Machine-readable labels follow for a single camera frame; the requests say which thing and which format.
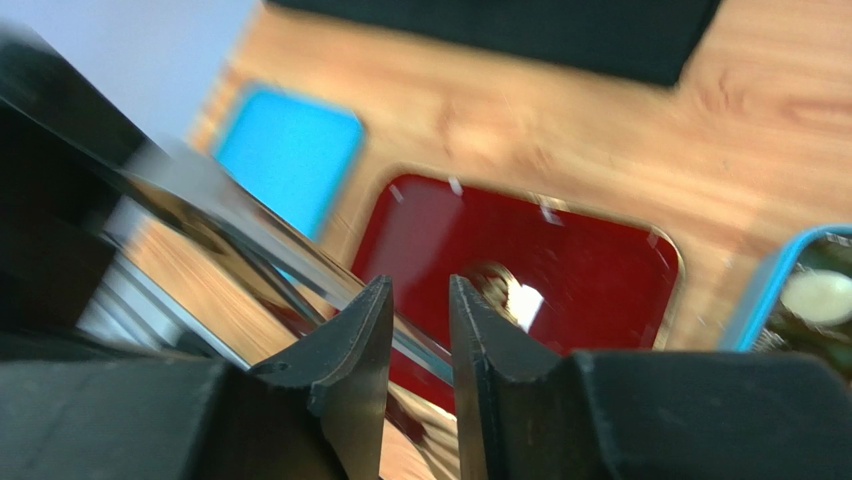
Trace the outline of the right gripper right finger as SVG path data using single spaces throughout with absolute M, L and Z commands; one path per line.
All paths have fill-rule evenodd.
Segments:
M 449 282 L 465 479 L 847 479 L 851 396 L 801 354 L 559 355 Z

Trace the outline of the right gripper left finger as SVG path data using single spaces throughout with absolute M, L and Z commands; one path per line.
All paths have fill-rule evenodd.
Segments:
M 375 479 L 392 333 L 379 276 L 250 370 L 36 330 L 1 309 L 5 479 Z

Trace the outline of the red chocolate tray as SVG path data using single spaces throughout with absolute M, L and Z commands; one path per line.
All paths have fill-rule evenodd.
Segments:
M 674 241 L 650 223 L 415 173 L 381 190 L 351 269 L 391 277 L 397 312 L 442 347 L 460 275 L 563 355 L 662 349 L 683 274 Z

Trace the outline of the metal tongs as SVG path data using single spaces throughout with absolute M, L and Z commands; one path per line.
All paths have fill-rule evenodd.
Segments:
M 343 309 L 367 283 L 330 259 L 214 160 L 152 142 L 35 32 L 1 29 L 1 323 L 69 327 L 114 249 L 109 216 L 128 199 L 193 242 L 295 329 L 321 316 L 307 288 Z

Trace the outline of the white round swirl chocolate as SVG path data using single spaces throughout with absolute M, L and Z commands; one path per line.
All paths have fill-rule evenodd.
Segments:
M 832 270 L 810 270 L 789 276 L 780 302 L 791 314 L 821 327 L 851 319 L 851 278 Z

